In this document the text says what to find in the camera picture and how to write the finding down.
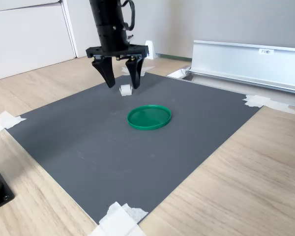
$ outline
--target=wooden surface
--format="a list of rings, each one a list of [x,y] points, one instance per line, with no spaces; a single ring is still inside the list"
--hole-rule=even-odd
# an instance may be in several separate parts
[[[88,58],[0,80],[0,113],[18,116],[103,82]],[[146,60],[167,75],[189,62]],[[114,62],[115,76],[123,63]],[[0,236],[88,235],[96,224],[4,130],[0,172],[16,198]],[[140,224],[147,236],[295,236],[295,115],[260,109]]]

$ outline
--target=black robotic gripper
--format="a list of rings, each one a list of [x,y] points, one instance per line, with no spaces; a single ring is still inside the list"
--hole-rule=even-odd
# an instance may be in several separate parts
[[[105,79],[108,87],[115,85],[112,57],[116,60],[128,59],[132,85],[137,89],[140,85],[140,73],[144,58],[148,55],[148,46],[132,45],[127,41],[126,30],[133,30],[135,8],[132,0],[123,4],[120,0],[89,0],[95,19],[101,47],[86,50],[88,58],[94,57],[92,65]],[[129,3],[131,7],[131,25],[123,21],[121,7]]]

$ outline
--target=dark gray mat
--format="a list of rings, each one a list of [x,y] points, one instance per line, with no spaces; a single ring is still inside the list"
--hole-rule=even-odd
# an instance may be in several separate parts
[[[128,83],[121,76],[112,89],[92,87],[8,129],[97,223],[115,201],[151,212],[259,110],[242,94],[149,73],[121,97]],[[127,114],[146,104],[168,107],[172,121],[152,131],[130,127]]]

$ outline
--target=white cabinet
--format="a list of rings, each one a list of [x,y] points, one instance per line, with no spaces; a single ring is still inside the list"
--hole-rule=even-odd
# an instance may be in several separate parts
[[[0,0],[0,11],[15,8],[43,5],[58,2],[59,0]]]
[[[0,79],[73,58],[60,3],[0,11]]]

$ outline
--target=green plastic lid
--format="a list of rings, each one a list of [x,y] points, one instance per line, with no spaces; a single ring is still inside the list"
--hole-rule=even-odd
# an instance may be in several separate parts
[[[136,129],[152,130],[165,126],[171,121],[171,111],[159,105],[138,107],[127,116],[128,123]]]

